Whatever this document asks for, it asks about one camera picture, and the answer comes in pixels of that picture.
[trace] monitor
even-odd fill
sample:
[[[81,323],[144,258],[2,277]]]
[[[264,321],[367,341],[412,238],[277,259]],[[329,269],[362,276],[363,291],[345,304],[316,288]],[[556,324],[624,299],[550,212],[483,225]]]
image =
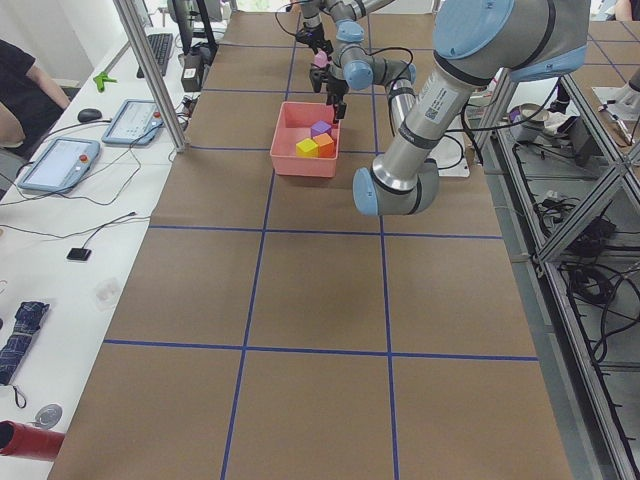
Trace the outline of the monitor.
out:
[[[203,0],[205,8],[207,11],[205,12],[206,16],[209,17],[209,22],[221,22],[222,21],[222,7],[220,5],[220,0]],[[204,23],[202,12],[200,12],[200,7],[198,7],[196,3],[196,20]]]
[[[169,0],[167,6],[169,15],[178,24],[180,30],[182,52],[185,55],[200,54],[204,63],[211,65],[218,51],[218,44],[213,36],[210,21],[202,22],[207,39],[206,45],[198,44],[196,47],[191,47],[194,37],[193,21],[196,18],[211,18],[205,0]]]
[[[193,40],[193,21],[191,17],[192,5],[190,0],[169,0],[167,3],[169,15],[178,24],[182,53],[188,55],[191,52]]]

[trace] black cable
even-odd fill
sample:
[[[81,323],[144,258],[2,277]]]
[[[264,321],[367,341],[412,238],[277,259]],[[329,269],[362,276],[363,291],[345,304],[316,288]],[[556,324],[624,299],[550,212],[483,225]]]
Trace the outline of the black cable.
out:
[[[505,125],[496,125],[493,127],[470,128],[469,130],[472,132],[493,132],[494,130],[503,130],[505,128],[511,128],[511,127],[515,127],[516,125],[522,125],[523,123],[527,123],[529,120],[533,119],[536,115],[538,115],[542,110],[544,110],[544,106],[547,104],[549,100],[551,100],[551,97],[555,93],[558,82],[556,82],[556,84],[554,85],[553,89],[551,90],[547,98],[542,102],[542,105],[540,105],[540,107],[528,117],[518,120],[517,122],[508,123]],[[460,129],[460,128],[447,130],[447,133],[452,133],[452,132],[466,133],[464,129]]]
[[[409,69],[409,67],[413,64],[413,52],[411,50],[409,50],[406,47],[385,47],[385,48],[381,48],[379,50],[375,50],[373,52],[371,52],[369,54],[370,57],[373,57],[375,55],[378,55],[379,53],[383,53],[383,52],[389,52],[389,51],[396,51],[396,52],[405,52],[409,54],[409,62],[405,62],[405,65],[403,67],[402,70],[400,70],[400,72],[398,73],[398,75],[396,75],[387,85],[393,85],[394,83],[396,83],[400,77],[402,77],[402,75],[404,75],[404,73]]]
[[[462,143],[460,142],[460,140],[458,140],[455,137],[452,137],[451,135],[444,135],[443,138],[448,138],[450,140],[453,140],[454,142],[456,142],[458,144],[458,147],[460,147],[460,159],[454,163],[453,165],[448,165],[446,167],[438,167],[438,170],[449,170],[450,168],[455,168],[458,165],[460,165],[462,163],[462,161],[464,160],[464,145],[462,145]]]
[[[562,147],[553,147],[552,145],[542,145],[540,143],[535,143],[535,142],[520,142],[521,145],[526,145],[526,146],[531,146],[531,147],[536,147],[539,148],[540,150],[544,151],[544,152],[548,152],[551,153],[553,155],[557,155],[558,157],[561,158],[566,158],[567,160],[575,160],[577,157],[576,155],[562,155],[556,151],[554,151],[554,148],[557,149],[562,149]]]
[[[58,128],[57,130],[52,130],[50,132],[47,132],[40,139],[40,143],[44,142],[47,138],[49,138],[51,135],[55,135],[56,133],[64,132],[65,130],[69,130],[71,128],[83,127],[85,125],[92,125],[92,124],[96,124],[96,123],[111,123],[111,119],[109,119],[109,120],[91,120],[90,122],[75,123],[73,125],[69,125],[68,127],[62,127],[62,128]]]
[[[11,226],[11,225],[3,225],[3,224],[0,224],[0,227],[8,228],[10,230],[15,230],[17,232],[22,232],[22,233],[29,233],[29,234],[32,234],[32,235],[40,235],[42,237],[50,237],[50,238],[54,238],[56,240],[65,240],[67,238],[77,237],[78,235],[84,235],[85,233],[89,233],[89,232],[94,232],[95,231],[94,232],[94,234],[95,234],[98,230],[101,230],[102,228],[107,227],[107,226],[109,226],[111,224],[118,225],[118,224],[126,223],[126,222],[128,222],[130,220],[143,220],[145,218],[148,218],[148,217],[131,218],[131,219],[125,220],[124,222],[117,223],[118,220],[121,220],[121,219],[126,218],[126,217],[131,217],[132,214],[136,215],[136,212],[130,212],[130,213],[127,213],[126,215],[122,215],[122,216],[120,216],[120,217],[118,217],[118,218],[116,218],[114,220],[111,220],[111,221],[109,221],[107,223],[103,223],[103,224],[95,226],[95,227],[87,228],[86,230],[82,230],[80,232],[68,233],[66,235],[57,235],[55,233],[38,232],[36,230],[27,230],[26,228],[14,227],[14,226]]]
[[[134,217],[134,216],[136,216],[136,215],[137,215],[137,213],[136,213],[136,212],[129,212],[129,213],[127,213],[126,215],[121,215],[120,217],[118,217],[118,218],[116,218],[116,219],[114,219],[114,220],[111,220],[111,221],[110,221],[110,222],[108,222],[108,223],[103,223],[103,224],[102,224],[102,225],[100,225],[97,229],[95,229],[91,235],[89,235],[89,238],[87,238],[87,239],[84,241],[84,243],[82,244],[82,247],[80,247],[80,248],[85,248],[85,247],[87,246],[87,244],[89,243],[89,240],[91,240],[93,237],[95,237],[95,236],[96,236],[96,234],[97,234],[100,230],[102,230],[104,227],[106,227],[107,225],[115,224],[115,223],[117,223],[117,222],[118,222],[118,220],[122,220],[123,218],[127,218],[127,217]]]
[[[473,134],[473,131],[471,130],[469,124],[467,123],[466,113],[467,113],[468,106],[469,106],[469,100],[465,102],[465,104],[462,107],[462,110],[460,110],[460,123],[462,124],[462,131],[471,141],[473,150],[476,152],[476,155],[478,155],[478,162],[480,162],[480,165],[484,165],[484,158],[482,157],[480,146],[476,142],[476,137]]]
[[[160,123],[158,125],[156,125],[155,127],[153,127],[152,129],[150,129],[149,131],[145,132],[143,135],[139,136],[138,138],[134,139],[127,147],[127,149],[122,152],[120,155],[118,155],[112,162],[108,163],[107,165],[105,165],[103,168],[99,169],[99,170],[95,170],[93,172],[91,172],[90,174],[87,174],[85,176],[83,176],[80,180],[78,180],[78,182],[76,183],[75,186],[77,186],[78,184],[85,182],[86,180],[88,180],[89,178],[105,171],[107,168],[111,167],[112,165],[114,165],[118,160],[120,160],[122,157],[124,157],[127,153],[130,153],[131,156],[134,158],[134,160],[136,161],[136,169],[133,171],[133,173],[131,173],[131,175],[129,175],[129,177],[125,180],[124,184],[120,187],[120,189],[118,190],[118,192],[115,194],[115,196],[109,200],[108,202],[98,202],[96,200],[93,200],[92,198],[89,197],[85,197],[85,196],[69,196],[66,195],[64,192],[68,190],[68,188],[65,189],[60,189],[60,190],[56,190],[53,192],[47,192],[47,193],[43,193],[43,194],[39,194],[33,197],[27,197],[25,196],[19,188],[16,188],[16,191],[18,192],[18,194],[22,197],[22,200],[17,200],[14,202],[6,202],[6,203],[2,203],[0,204],[0,207],[3,206],[9,206],[9,205],[17,205],[20,203],[24,203],[24,202],[30,202],[30,201],[34,201],[34,200],[41,200],[43,198],[48,198],[54,195],[60,196],[62,198],[67,198],[69,200],[87,200],[95,205],[99,205],[99,206],[108,206],[111,205],[112,203],[114,203],[118,197],[120,196],[120,194],[124,191],[124,189],[131,183],[131,181],[133,180],[133,178],[136,176],[136,174],[141,170],[142,168],[142,163],[140,162],[140,160],[138,159],[138,157],[136,157],[135,153],[133,152],[133,147],[140,141],[142,140],[144,137],[146,137],[150,132],[153,132],[154,130],[162,127],[163,124]]]
[[[617,292],[624,282],[630,285],[633,292],[635,293],[636,298],[638,299],[638,302],[640,303],[640,289],[638,289],[637,285],[630,278],[626,277],[626,275],[628,275],[629,273],[636,272],[639,269],[633,268],[633,269],[628,269],[621,272],[607,265],[596,264],[596,263],[593,263],[591,265],[582,265],[578,263],[574,266],[570,266],[567,262],[563,262],[563,266],[565,267],[564,271],[569,273],[569,284],[567,285],[568,287],[567,296],[569,297],[569,301],[572,304],[572,308],[574,308],[573,306],[575,305],[574,294],[577,294],[580,296],[581,300],[583,300],[585,303],[595,306],[597,308],[600,308],[602,310],[600,315],[600,327],[599,327],[600,338],[596,342],[591,341],[593,342],[593,345],[591,346],[591,354],[592,354],[593,361],[596,364],[602,363],[608,354],[607,339],[613,335],[622,333],[630,329],[631,327],[640,324],[640,313],[638,314],[638,316],[634,318],[611,309],[611,305],[617,295]],[[607,278],[599,269],[607,270],[613,273],[613,275]],[[572,272],[578,272],[578,271],[581,271],[585,275],[592,278],[595,283],[591,283],[591,284],[584,283],[583,282],[583,280],[585,279],[584,277],[580,279],[578,275],[572,273]],[[615,284],[611,282],[614,278],[618,278]],[[578,291],[575,291],[576,289],[574,288],[574,286],[576,285],[576,282],[579,283]],[[589,289],[596,285],[601,290],[599,290],[598,294],[592,294]],[[581,318],[577,305],[575,305],[574,313],[577,318]],[[607,323],[607,316],[609,314],[617,315],[621,318],[629,320],[630,322],[627,323],[626,325],[623,325],[622,327],[618,327],[616,329],[607,331],[606,323]],[[601,353],[596,356],[596,353],[600,349],[602,349]]]
[[[600,316],[600,340],[598,340],[598,342],[596,342],[596,344],[593,346],[593,352],[597,352],[600,348],[602,348],[602,351],[600,353],[599,356],[597,356],[595,358],[596,363],[602,363],[604,361],[604,359],[607,356],[609,347],[607,344],[607,338],[609,338],[611,335],[613,335],[613,331],[607,332],[606,331],[606,319],[607,319],[607,313],[609,312],[609,308],[611,307],[611,304],[613,303],[613,299],[615,298],[615,295],[618,291],[618,289],[620,288],[620,285],[622,285],[623,282],[628,282],[632,288],[634,289],[636,296],[638,297],[638,300],[640,300],[640,291],[638,291],[637,287],[635,286],[635,284],[628,278],[624,277],[624,276],[620,276],[620,278],[617,280],[617,282],[615,283],[615,285],[613,286],[613,292],[611,294],[611,296],[609,297],[609,300],[607,301],[606,305],[604,306],[604,308],[602,309],[602,314]],[[631,328],[633,325],[636,325],[638,322],[640,322],[640,318],[638,320],[636,320],[635,322],[632,322],[629,325],[626,325],[624,328],[622,329],[618,329],[619,331],[617,331],[616,333],[620,333],[622,331],[627,330],[628,328]]]
[[[304,2],[304,1],[301,1],[301,2],[291,2],[291,3],[287,4],[287,5],[283,5],[282,7],[278,8],[278,9],[274,12],[274,13],[275,13],[275,17],[276,17],[276,22],[278,22],[278,26],[280,27],[280,29],[281,29],[284,33],[286,33],[287,35],[290,35],[290,36],[292,36],[292,37],[295,37],[295,36],[296,36],[296,34],[295,34],[295,33],[291,33],[289,30],[287,30],[286,28],[284,28],[284,26],[283,26],[283,25],[282,25],[282,23],[280,22],[280,19],[278,18],[278,13],[282,13],[282,12],[280,12],[280,9],[281,9],[281,8],[283,8],[283,7],[284,7],[284,8],[293,7],[294,5],[300,5],[301,3],[306,3],[306,2]]]

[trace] metal pole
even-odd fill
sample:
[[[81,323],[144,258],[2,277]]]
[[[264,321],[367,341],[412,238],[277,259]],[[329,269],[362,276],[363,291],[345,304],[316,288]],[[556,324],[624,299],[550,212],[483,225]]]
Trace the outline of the metal pole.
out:
[[[498,84],[491,96],[489,108],[487,108],[480,119],[479,128],[489,128],[500,123],[500,119],[506,113],[509,102],[511,102],[513,94],[516,92],[516,88],[518,88],[518,84],[511,81],[509,69],[503,68],[498,78]],[[480,150],[484,148],[484,144],[490,136],[490,131],[478,132],[476,135],[476,143]]]
[[[142,25],[140,25],[135,4],[133,0],[113,0],[113,3],[116,10],[118,10],[120,21],[127,33],[133,53],[142,68],[144,78],[147,81],[147,85],[149,85],[156,106],[160,110],[162,121],[171,135],[176,151],[183,152],[187,143],[184,132],[178,122],[178,115],[173,109],[171,97],[162,80],[162,74],[147,41],[147,36]]]

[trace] white wall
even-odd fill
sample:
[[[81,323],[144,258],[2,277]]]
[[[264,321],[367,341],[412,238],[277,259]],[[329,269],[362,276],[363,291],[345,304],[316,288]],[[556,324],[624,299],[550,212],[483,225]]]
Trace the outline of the white wall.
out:
[[[58,1],[91,65],[95,67],[113,41],[124,34],[113,0]]]
[[[0,1],[0,38],[54,78],[84,82],[122,32],[113,0]]]

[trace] small black box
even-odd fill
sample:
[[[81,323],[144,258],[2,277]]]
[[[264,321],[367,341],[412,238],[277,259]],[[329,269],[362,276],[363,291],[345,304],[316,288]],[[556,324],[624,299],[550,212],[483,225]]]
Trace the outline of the small black box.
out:
[[[200,53],[190,53],[184,57],[182,88],[185,92],[199,92],[202,88],[204,62]]]

